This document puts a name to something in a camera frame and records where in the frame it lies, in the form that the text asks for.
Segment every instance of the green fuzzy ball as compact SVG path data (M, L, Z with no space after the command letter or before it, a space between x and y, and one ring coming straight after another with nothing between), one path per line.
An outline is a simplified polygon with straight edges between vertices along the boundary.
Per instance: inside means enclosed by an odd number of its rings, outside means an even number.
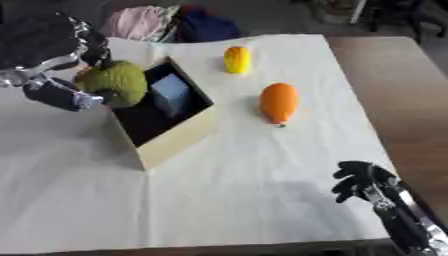
M127 108L138 104L145 96L148 86L143 71L128 61L114 61L105 70L93 67L79 77L78 87L87 93L113 90L116 96L108 99L113 108Z

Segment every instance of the open box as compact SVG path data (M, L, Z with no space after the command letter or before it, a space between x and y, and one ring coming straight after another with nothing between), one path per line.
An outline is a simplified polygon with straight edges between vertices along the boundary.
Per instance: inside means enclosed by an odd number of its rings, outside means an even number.
M145 71L148 87L170 74L175 74L189 88L189 104L179 116L169 118L158 109L149 89L136 106L113 110L145 170L163 163L215 128L213 102L171 58Z

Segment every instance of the orange fruit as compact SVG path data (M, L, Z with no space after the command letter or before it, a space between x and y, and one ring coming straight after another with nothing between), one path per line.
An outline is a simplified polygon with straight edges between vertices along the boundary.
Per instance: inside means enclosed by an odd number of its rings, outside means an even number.
M262 112L274 124L285 124L299 104L299 94L294 86L276 83L266 87L260 96Z

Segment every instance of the light blue block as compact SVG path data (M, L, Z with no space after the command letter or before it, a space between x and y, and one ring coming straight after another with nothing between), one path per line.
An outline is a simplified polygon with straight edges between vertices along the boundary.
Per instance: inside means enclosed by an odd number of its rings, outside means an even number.
M189 88L175 74L170 74L152 84L151 89L156 106L170 117L181 113L188 101Z

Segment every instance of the table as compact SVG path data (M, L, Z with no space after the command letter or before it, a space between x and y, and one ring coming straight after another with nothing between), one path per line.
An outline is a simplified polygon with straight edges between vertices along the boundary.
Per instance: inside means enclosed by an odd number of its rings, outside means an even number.
M328 38L328 42L363 104L401 177L448 222L444 194L448 160L448 83L412 39ZM292 253L384 240L344 243L223 246L208 248L110 251L109 255L197 255ZM69 255L95 255L73 252Z

